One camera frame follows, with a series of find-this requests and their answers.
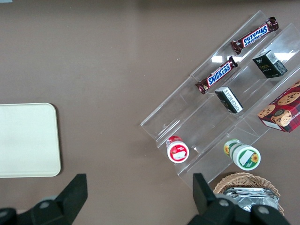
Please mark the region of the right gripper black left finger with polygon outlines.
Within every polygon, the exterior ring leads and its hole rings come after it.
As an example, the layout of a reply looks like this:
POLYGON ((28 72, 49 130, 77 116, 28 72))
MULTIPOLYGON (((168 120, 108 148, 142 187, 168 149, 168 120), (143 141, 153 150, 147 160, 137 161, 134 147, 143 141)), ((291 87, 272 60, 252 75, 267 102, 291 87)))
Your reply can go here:
POLYGON ((88 188, 85 173, 77 174, 56 197, 55 201, 68 225, 73 224, 85 204, 87 197, 88 188))

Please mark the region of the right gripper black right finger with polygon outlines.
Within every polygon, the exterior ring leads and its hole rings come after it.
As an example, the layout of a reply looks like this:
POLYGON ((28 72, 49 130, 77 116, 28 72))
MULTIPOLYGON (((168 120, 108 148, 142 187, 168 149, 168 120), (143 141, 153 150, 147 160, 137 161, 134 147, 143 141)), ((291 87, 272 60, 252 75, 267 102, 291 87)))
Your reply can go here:
POLYGON ((201 173, 193 175, 193 199, 200 216, 213 218, 216 197, 201 173))

